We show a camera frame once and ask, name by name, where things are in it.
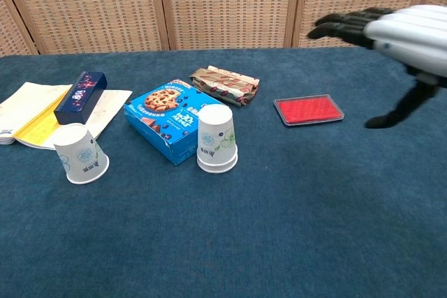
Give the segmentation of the dark blue long box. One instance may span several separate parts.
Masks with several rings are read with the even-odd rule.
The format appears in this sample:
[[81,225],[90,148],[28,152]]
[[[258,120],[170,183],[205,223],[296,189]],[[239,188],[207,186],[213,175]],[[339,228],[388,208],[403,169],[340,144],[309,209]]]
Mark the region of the dark blue long box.
[[104,73],[83,71],[54,110],[58,124],[86,124],[107,84]]

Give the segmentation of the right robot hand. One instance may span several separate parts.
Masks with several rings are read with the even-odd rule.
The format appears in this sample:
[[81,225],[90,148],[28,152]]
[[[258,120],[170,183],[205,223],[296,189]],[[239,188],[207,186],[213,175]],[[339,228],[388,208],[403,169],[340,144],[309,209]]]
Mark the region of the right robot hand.
[[404,121],[440,88],[447,89],[447,6],[414,5],[394,10],[370,7],[330,13],[314,23],[309,39],[338,38],[377,50],[400,62],[415,84],[388,114],[365,128],[390,128]]

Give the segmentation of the brown red snack wrapper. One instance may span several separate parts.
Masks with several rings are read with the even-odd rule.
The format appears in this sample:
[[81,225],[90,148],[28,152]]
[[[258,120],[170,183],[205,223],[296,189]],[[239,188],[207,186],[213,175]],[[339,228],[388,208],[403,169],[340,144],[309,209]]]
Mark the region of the brown red snack wrapper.
[[248,105],[258,91],[260,80],[214,66],[199,68],[192,75],[192,84],[214,98],[238,107]]

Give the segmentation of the red ink pad case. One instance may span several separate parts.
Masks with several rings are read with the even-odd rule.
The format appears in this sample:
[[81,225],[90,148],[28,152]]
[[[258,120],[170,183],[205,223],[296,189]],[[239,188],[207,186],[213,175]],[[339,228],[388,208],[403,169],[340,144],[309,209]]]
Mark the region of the red ink pad case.
[[304,126],[341,121],[344,113],[329,94],[273,100],[285,126]]

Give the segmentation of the blue cookie box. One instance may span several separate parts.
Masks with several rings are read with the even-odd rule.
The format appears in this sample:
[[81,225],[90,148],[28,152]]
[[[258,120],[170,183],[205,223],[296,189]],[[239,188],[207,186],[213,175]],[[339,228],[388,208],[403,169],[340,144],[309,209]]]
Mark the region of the blue cookie box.
[[127,121],[172,164],[196,153],[198,112],[220,102],[176,79],[124,105]]

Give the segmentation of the woven bamboo folding screen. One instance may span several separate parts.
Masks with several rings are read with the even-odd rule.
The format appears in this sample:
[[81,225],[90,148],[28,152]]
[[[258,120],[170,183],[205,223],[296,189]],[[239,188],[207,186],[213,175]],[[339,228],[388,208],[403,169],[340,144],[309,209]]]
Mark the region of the woven bamboo folding screen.
[[447,0],[0,0],[0,57],[313,47],[328,13]]

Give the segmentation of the open yellow white notebook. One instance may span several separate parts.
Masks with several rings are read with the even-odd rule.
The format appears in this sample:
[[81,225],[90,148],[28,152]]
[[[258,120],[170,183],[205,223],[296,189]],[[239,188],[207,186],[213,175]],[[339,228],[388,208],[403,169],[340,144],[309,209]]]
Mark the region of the open yellow white notebook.
[[[0,103],[0,144],[14,141],[37,149],[53,150],[52,134],[61,127],[54,109],[69,91],[69,85],[25,82]],[[105,90],[85,126],[97,138],[131,95],[127,90]]]

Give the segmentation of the white paper cup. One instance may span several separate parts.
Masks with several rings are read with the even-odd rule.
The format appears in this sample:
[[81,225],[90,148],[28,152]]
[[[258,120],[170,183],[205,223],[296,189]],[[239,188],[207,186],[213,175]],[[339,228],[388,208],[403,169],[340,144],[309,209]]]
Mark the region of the white paper cup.
[[72,184],[88,184],[102,177],[110,160],[83,124],[68,124],[53,135],[53,145]]
[[238,155],[235,154],[233,158],[231,158],[228,162],[222,164],[207,164],[204,163],[199,157],[197,157],[198,166],[208,173],[212,174],[220,174],[225,173],[235,167],[238,161]]
[[198,113],[197,157],[207,164],[222,164],[236,153],[231,109],[223,104],[202,107]]

